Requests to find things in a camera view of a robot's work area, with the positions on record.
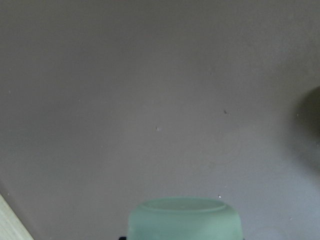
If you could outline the wooden cutting board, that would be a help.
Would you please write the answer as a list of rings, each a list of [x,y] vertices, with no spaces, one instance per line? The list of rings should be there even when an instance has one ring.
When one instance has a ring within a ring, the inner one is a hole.
[[[34,240],[2,195],[0,195],[0,240]]]

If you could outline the mint green cup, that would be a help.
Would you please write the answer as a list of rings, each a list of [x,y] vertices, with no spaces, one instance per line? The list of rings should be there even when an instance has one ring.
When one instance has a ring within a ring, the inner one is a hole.
[[[145,201],[131,211],[128,240],[242,240],[237,211],[211,198],[167,197]]]

